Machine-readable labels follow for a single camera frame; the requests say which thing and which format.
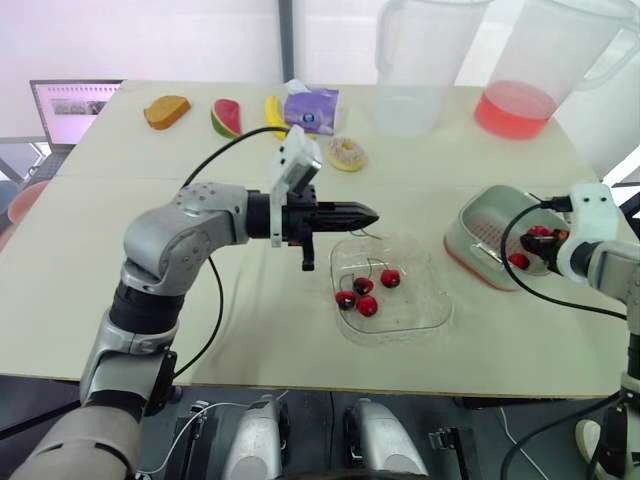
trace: laptop screen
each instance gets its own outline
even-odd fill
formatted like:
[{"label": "laptop screen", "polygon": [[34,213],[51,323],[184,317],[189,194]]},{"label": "laptop screen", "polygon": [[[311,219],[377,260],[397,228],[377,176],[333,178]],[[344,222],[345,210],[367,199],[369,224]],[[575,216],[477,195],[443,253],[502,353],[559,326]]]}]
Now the laptop screen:
[{"label": "laptop screen", "polygon": [[31,80],[42,126],[52,148],[73,147],[122,80]]}]

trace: red liquid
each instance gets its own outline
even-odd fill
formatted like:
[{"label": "red liquid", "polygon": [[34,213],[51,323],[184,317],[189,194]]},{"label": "red liquid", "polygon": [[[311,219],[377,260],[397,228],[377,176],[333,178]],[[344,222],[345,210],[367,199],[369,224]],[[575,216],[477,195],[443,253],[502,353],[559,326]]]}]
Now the red liquid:
[{"label": "red liquid", "polygon": [[482,95],[474,117],[485,130],[512,140],[535,137],[557,108],[541,90],[520,82],[495,82]]}]

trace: toy watermelon slice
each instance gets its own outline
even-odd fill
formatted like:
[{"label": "toy watermelon slice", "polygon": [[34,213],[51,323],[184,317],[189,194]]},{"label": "toy watermelon slice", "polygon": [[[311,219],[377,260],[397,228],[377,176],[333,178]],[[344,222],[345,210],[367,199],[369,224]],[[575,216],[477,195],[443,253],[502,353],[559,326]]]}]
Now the toy watermelon slice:
[{"label": "toy watermelon slice", "polygon": [[211,107],[213,128],[223,137],[236,138],[242,135],[240,128],[240,105],[234,100],[221,98]]}]

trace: pitcher handle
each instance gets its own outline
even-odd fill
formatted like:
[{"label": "pitcher handle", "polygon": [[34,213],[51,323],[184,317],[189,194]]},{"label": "pitcher handle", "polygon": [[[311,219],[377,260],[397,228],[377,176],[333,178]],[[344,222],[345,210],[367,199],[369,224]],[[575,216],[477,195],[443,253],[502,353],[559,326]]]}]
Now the pitcher handle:
[{"label": "pitcher handle", "polygon": [[640,51],[640,24],[636,22],[629,22],[621,28],[622,31],[629,31],[633,34],[633,45],[629,47],[627,53],[622,58],[609,67],[606,72],[601,73],[593,78],[585,78],[576,86],[576,90],[590,90],[592,88],[599,87],[606,83],[611,77],[620,71],[629,60],[631,60],[636,53]]},{"label": "pitcher handle", "polygon": [[376,68],[380,73],[386,73],[391,68],[390,53],[386,51],[385,44],[389,29],[389,19],[392,13],[400,10],[406,0],[389,0],[384,4],[378,15],[378,25],[376,27]]}]

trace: laptop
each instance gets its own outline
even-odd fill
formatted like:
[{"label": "laptop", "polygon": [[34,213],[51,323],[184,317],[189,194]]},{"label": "laptop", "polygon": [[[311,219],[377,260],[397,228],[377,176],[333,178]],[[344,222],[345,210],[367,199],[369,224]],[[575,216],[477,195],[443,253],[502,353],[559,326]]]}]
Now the laptop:
[{"label": "laptop", "polygon": [[122,80],[31,80],[51,155],[31,167],[29,184],[53,178]]}]

